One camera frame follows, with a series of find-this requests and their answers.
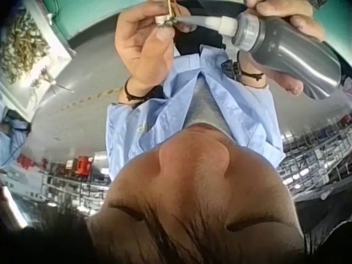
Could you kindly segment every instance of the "green wall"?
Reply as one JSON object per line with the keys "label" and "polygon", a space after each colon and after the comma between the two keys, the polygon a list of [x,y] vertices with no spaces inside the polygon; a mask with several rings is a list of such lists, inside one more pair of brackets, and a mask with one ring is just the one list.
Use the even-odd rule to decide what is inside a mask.
{"label": "green wall", "polygon": [[325,27],[326,41],[352,65],[352,1],[328,0],[314,18]]}
{"label": "green wall", "polygon": [[[57,0],[60,13],[55,23],[68,40],[123,8],[143,1]],[[44,0],[44,4],[54,13],[54,0]],[[315,11],[314,17],[324,25],[327,42],[352,65],[352,1],[328,0],[321,10]]]}
{"label": "green wall", "polygon": [[[57,0],[59,16],[55,23],[68,40],[95,23],[144,0]],[[54,0],[44,0],[49,12],[55,12]]]}

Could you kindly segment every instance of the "bottle cap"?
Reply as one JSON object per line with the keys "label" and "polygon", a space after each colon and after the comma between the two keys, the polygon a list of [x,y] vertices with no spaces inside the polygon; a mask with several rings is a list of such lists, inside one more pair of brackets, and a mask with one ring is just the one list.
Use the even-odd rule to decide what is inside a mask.
{"label": "bottle cap", "polygon": [[237,32],[237,26],[237,19],[230,18],[228,16],[222,16],[218,32],[222,35],[233,37]]}
{"label": "bottle cap", "polygon": [[233,43],[243,51],[250,51],[259,35],[259,18],[250,14],[238,16],[238,29],[233,37]]}

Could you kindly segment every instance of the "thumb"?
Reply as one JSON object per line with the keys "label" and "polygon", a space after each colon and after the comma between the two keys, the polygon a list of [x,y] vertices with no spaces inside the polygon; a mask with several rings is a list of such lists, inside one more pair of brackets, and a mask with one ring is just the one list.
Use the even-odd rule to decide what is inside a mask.
{"label": "thumb", "polygon": [[138,65],[140,81],[142,83],[160,82],[168,74],[165,54],[173,45],[175,31],[172,27],[156,27],[146,39]]}
{"label": "thumb", "polygon": [[152,60],[163,59],[170,42],[173,41],[175,30],[169,26],[157,26],[146,39],[141,52],[141,58]]}

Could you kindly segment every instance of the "light blue shirt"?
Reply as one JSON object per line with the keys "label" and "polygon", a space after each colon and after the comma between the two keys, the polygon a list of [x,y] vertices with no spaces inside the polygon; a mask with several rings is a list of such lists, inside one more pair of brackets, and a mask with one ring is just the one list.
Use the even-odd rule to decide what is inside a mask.
{"label": "light blue shirt", "polygon": [[164,99],[150,99],[135,109],[125,104],[108,107],[106,148],[112,180],[132,158],[182,130],[200,74],[237,144],[279,165],[285,154],[272,94],[268,88],[245,87],[226,77],[221,64],[227,60],[224,50],[202,46],[201,55],[174,58],[162,84]]}
{"label": "light blue shirt", "polygon": [[21,154],[27,139],[26,132],[17,129],[27,128],[28,123],[18,119],[6,117],[7,108],[0,95],[0,123],[6,122],[10,126],[9,136],[0,131],[0,168],[5,168],[15,161]]}

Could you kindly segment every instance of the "black wrist strap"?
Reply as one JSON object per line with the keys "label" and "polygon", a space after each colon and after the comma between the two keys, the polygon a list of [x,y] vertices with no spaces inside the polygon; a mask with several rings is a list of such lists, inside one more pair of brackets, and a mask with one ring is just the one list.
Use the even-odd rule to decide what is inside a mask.
{"label": "black wrist strap", "polygon": [[135,95],[132,95],[132,94],[130,94],[130,93],[128,92],[128,90],[127,90],[127,83],[128,83],[129,80],[130,80],[130,78],[127,79],[127,81],[126,81],[126,83],[125,83],[125,87],[124,87],[127,100],[128,100],[128,101],[132,101],[132,100],[145,100],[145,99],[147,99],[148,94],[146,94],[145,96],[135,96]]}
{"label": "black wrist strap", "polygon": [[233,64],[235,75],[244,75],[250,78],[254,78],[256,79],[256,81],[259,81],[260,79],[262,79],[264,73],[247,73],[241,69],[241,65],[239,63],[239,54],[240,52],[237,52],[237,62]]}

